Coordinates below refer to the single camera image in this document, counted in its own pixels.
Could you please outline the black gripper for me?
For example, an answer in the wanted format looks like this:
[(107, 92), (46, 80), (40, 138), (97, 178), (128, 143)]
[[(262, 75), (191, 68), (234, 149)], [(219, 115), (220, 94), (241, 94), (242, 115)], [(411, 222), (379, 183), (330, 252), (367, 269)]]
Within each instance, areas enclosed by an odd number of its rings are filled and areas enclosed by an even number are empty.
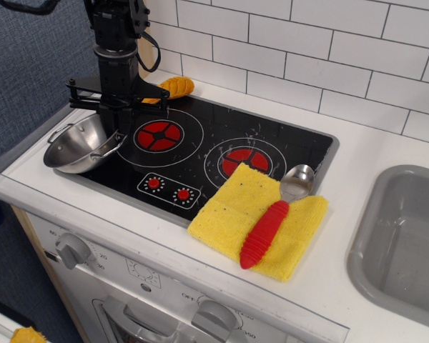
[(96, 110), (105, 134), (117, 129), (128, 134), (134, 124), (134, 109), (140, 99), (158, 99), (164, 109), (170, 92), (147, 83), (139, 75), (136, 51), (96, 51), (99, 75), (70, 78), (70, 103), (74, 108)]

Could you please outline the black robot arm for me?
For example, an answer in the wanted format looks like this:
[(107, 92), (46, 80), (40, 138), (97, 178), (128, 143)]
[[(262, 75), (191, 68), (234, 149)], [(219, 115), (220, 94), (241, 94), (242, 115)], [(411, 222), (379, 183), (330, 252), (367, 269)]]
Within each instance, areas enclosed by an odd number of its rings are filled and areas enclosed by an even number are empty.
[(69, 101), (108, 132), (129, 130), (143, 105), (168, 93), (143, 81), (148, 39), (142, 1), (0, 1), (0, 134), (12, 138)]

